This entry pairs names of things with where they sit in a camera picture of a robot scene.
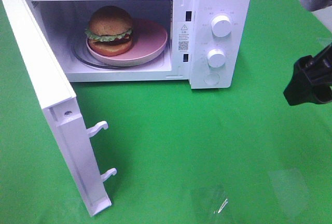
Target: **burger patty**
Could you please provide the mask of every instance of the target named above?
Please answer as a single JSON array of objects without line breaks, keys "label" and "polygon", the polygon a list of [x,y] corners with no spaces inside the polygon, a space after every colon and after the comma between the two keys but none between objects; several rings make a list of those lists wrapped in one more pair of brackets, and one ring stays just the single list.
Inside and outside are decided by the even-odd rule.
[{"label": "burger patty", "polygon": [[131,40],[132,38],[132,33],[130,35],[126,34],[123,38],[121,39],[115,39],[113,41],[94,41],[93,43],[98,45],[98,44],[106,44],[106,45],[111,45],[111,46],[114,46],[114,45],[119,45],[119,44],[124,44],[124,43],[127,43]]}]

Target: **qr code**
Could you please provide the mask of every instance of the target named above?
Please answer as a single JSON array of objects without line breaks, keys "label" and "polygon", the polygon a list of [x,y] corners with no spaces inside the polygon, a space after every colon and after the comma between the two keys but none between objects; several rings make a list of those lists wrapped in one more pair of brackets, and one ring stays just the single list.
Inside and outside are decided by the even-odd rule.
[{"label": "qr code", "polygon": [[179,50],[188,50],[189,42],[188,41],[179,41],[178,42],[178,49]]}]

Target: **pink plate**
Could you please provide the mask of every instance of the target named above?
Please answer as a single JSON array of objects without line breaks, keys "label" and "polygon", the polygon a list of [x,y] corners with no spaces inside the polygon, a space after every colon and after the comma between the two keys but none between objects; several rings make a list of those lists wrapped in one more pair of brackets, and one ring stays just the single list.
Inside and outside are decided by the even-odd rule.
[{"label": "pink plate", "polygon": [[160,24],[146,19],[134,19],[133,44],[126,53],[107,57],[94,52],[87,41],[86,45],[92,56],[100,62],[113,66],[136,66],[160,55],[167,38],[167,31]]}]

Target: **green surface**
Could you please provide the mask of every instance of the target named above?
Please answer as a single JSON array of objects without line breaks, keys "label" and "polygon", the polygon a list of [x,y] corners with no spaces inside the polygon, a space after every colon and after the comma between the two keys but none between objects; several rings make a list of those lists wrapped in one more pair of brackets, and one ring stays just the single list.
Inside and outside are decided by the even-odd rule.
[{"label": "green surface", "polygon": [[74,83],[87,127],[110,125],[92,138],[101,172],[118,170],[90,218],[0,7],[0,223],[332,223],[332,105],[282,94],[324,38],[297,0],[251,0],[229,89]]}]

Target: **open microwave door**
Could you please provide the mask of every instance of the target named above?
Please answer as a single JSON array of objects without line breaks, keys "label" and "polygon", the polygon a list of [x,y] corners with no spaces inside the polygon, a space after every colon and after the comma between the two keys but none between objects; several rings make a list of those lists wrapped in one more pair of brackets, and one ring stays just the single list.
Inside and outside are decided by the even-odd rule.
[{"label": "open microwave door", "polygon": [[86,128],[76,94],[26,1],[2,1],[40,107],[93,216],[111,205],[103,181],[116,174],[116,169],[100,174],[90,144],[90,137],[101,128],[107,129],[107,123],[102,121]]}]

